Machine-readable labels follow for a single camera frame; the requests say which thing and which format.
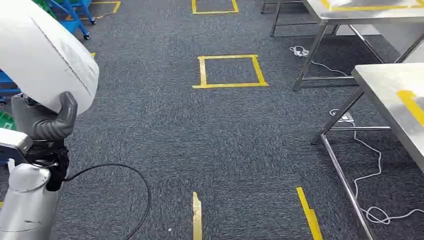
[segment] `stainless steel table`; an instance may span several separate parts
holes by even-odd
[[[373,240],[375,238],[327,139],[327,133],[392,130],[424,171],[424,63],[357,65],[352,75],[359,84],[359,89],[324,125],[312,143],[316,144],[320,139],[323,141],[365,234],[368,239]],[[389,126],[334,127],[363,94],[369,97]]]
[[[279,9],[282,0],[278,0],[277,13],[271,30],[274,35],[275,27],[278,26]],[[353,25],[361,24],[401,24],[401,23],[424,23],[424,0],[303,0],[303,4],[319,25],[318,34],[309,51],[299,76],[294,83],[293,90],[299,90],[303,81],[314,80],[337,80],[352,79],[351,76],[332,77],[305,77],[318,46],[323,39],[328,26],[348,25],[358,35],[365,46],[377,57],[382,64],[385,61],[377,54],[372,45],[364,39]],[[310,22],[294,22],[284,25],[303,25]],[[402,63],[424,40],[424,35],[419,37],[395,63]]]

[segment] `yellow tape line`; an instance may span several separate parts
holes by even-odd
[[[262,84],[262,86],[268,86],[268,84],[265,82],[264,75],[262,74],[261,68],[259,67],[257,55],[252,57],[252,62],[253,62],[254,71],[256,72],[257,80],[259,81],[260,84]]]
[[[315,211],[309,208],[303,189],[301,187],[296,187],[296,191],[297,195],[299,195],[300,204],[302,205],[303,212],[306,216],[307,224],[309,225],[313,240],[323,240],[317,216],[315,215]]]
[[[239,12],[236,0],[231,0],[232,9],[230,11],[197,11],[196,0],[191,0],[191,11],[193,14],[233,14]]]
[[[202,202],[193,192],[193,240],[202,240]]]
[[[199,59],[199,63],[200,63],[200,85],[204,86],[206,85],[206,64],[205,64],[205,59],[204,58],[200,58]]]
[[[252,58],[253,68],[256,73],[258,82],[247,83],[223,83],[223,84],[207,84],[206,81],[206,59],[245,59]],[[200,64],[200,85],[193,85],[194,89],[211,89],[211,88],[238,88],[238,87],[266,87],[269,86],[265,82],[264,75],[259,67],[258,55],[244,54],[244,55],[222,55],[222,56],[198,56]]]
[[[121,6],[121,1],[94,1],[91,4],[115,4],[115,7],[113,7],[112,12],[106,13],[106,14],[101,15],[101,16],[93,16],[93,19],[101,19],[101,18],[103,18],[103,17],[105,17],[107,15],[116,14],[118,12],[118,9]],[[72,20],[73,19],[72,19],[71,15],[68,15],[65,18],[65,21],[72,21]],[[82,17],[79,20],[88,20],[88,18],[87,17]]]
[[[198,59],[245,59],[245,58],[256,58],[256,54],[244,54],[244,55],[223,55],[223,56],[198,56]]]
[[[424,1],[423,0],[416,0],[418,5],[412,5],[412,6],[352,6],[352,7],[331,7],[328,0],[320,0],[321,4],[324,5],[324,7],[331,11],[338,11],[338,12],[349,12],[349,11],[381,11],[381,10],[390,10],[390,9],[408,9],[408,8],[424,8]]]
[[[413,117],[424,127],[424,111],[421,107],[414,101],[413,98],[417,96],[410,90],[401,90],[397,92],[397,96],[405,104],[406,108],[413,115]]]
[[[191,0],[191,11],[193,12],[193,14],[196,14],[198,11],[196,7],[196,0]]]
[[[267,83],[248,82],[248,83],[223,83],[223,84],[205,84],[193,85],[194,89],[211,89],[211,88],[237,88],[237,87],[266,87]]]

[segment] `white cable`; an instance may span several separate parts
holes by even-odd
[[[336,113],[335,113],[336,111],[339,111],[339,109],[332,109],[329,112],[329,114],[334,117],[334,115],[336,115]],[[350,124],[352,124],[353,127],[356,127],[356,125],[355,125],[354,122],[345,121],[345,120],[343,120],[341,118],[340,118],[340,121],[345,122],[345,123],[350,123]],[[373,176],[377,176],[377,175],[380,175],[382,173],[382,152],[379,151],[379,150],[377,150],[377,149],[375,149],[375,148],[373,148],[373,147],[371,147],[370,145],[366,144],[364,141],[358,139],[357,138],[357,131],[353,131],[353,139],[355,139],[356,141],[360,142],[365,147],[367,147],[367,148],[373,150],[374,152],[378,153],[378,172],[372,173],[372,174],[369,174],[369,175],[366,175],[366,176],[358,177],[358,178],[356,178],[353,181],[353,183],[355,185],[355,199],[358,200],[358,191],[359,191],[359,187],[358,187],[358,183],[357,183],[358,180],[362,180],[362,179],[370,178],[370,177],[373,177]],[[371,206],[370,208],[368,208],[368,210],[365,210],[363,208],[360,208],[360,209],[361,209],[361,211],[363,211],[365,213],[366,218],[370,222],[375,223],[375,224],[385,224],[385,225],[389,225],[392,219],[403,219],[403,218],[406,218],[409,215],[413,214],[414,212],[422,212],[424,214],[424,210],[421,210],[421,209],[418,209],[418,208],[413,209],[410,212],[408,212],[407,214],[402,215],[402,216],[389,216],[383,209],[381,209],[379,207],[376,207],[376,206]],[[385,218],[384,219],[379,219],[378,217],[372,215],[370,212],[373,209],[380,211],[382,214],[384,214]]]
[[[294,53],[294,55],[295,56],[297,56],[297,57],[307,57],[308,56],[308,54],[309,54],[309,51],[308,50],[306,50],[303,46],[291,46],[290,48],[289,48],[293,53]],[[342,71],[339,71],[339,70],[334,70],[334,69],[331,69],[331,68],[329,68],[328,66],[326,66],[326,65],[324,65],[324,64],[322,64],[322,63],[318,63],[318,62],[314,62],[314,61],[310,61],[311,63],[313,63],[313,64],[315,64],[315,65],[318,65],[318,66],[322,66],[322,67],[324,67],[324,68],[326,68],[326,69],[328,69],[329,71],[331,71],[331,72],[335,72],[335,73],[339,73],[339,74],[343,74],[344,76],[348,76],[346,73],[344,73],[344,72],[342,72]]]

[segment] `table top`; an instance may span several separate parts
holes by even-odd
[[[303,0],[321,24],[424,22],[424,0]]]
[[[424,172],[424,63],[357,65],[352,75]]]

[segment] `white cylindrical object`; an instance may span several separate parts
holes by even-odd
[[[90,52],[31,0],[0,7],[0,69],[24,94],[55,112],[66,91],[78,102],[77,114],[87,110],[99,79]]]

